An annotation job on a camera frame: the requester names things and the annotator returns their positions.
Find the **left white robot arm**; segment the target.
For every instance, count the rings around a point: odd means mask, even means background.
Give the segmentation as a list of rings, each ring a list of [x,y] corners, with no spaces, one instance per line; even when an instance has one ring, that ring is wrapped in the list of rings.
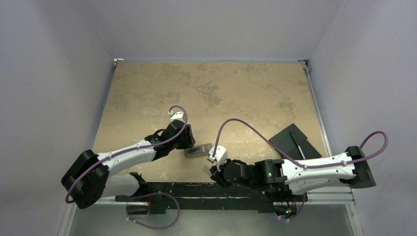
[[[85,209],[99,199],[113,195],[127,195],[134,201],[145,198],[146,187],[138,182],[123,190],[118,182],[137,180],[138,174],[117,177],[116,174],[133,166],[156,161],[175,149],[188,149],[195,145],[190,124],[180,120],[169,123],[165,129],[146,136],[136,144],[111,152],[83,151],[68,171],[61,184],[66,189],[65,202]]]

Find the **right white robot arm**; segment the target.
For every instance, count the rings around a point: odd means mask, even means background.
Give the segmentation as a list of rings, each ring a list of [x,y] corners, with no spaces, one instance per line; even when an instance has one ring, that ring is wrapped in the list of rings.
[[[352,189],[376,186],[367,161],[359,147],[348,147],[345,152],[327,158],[304,159],[296,163],[288,159],[268,159],[248,165],[228,158],[223,146],[212,147],[208,161],[211,179],[221,187],[232,184],[277,194],[282,200],[293,195],[323,187],[347,184]]]

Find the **grey battery cover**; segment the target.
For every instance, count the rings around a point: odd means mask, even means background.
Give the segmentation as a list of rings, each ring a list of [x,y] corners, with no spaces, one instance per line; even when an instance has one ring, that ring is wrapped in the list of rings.
[[[207,165],[205,165],[205,166],[203,167],[203,171],[204,171],[206,174],[208,174],[209,176],[211,176],[211,175],[212,175],[212,172],[211,172],[211,167],[209,167],[209,166],[207,166]]]

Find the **white remote control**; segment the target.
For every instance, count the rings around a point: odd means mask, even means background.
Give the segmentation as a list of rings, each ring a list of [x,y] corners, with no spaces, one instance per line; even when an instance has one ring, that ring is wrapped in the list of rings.
[[[197,145],[184,150],[185,158],[207,157],[213,145],[211,143]]]

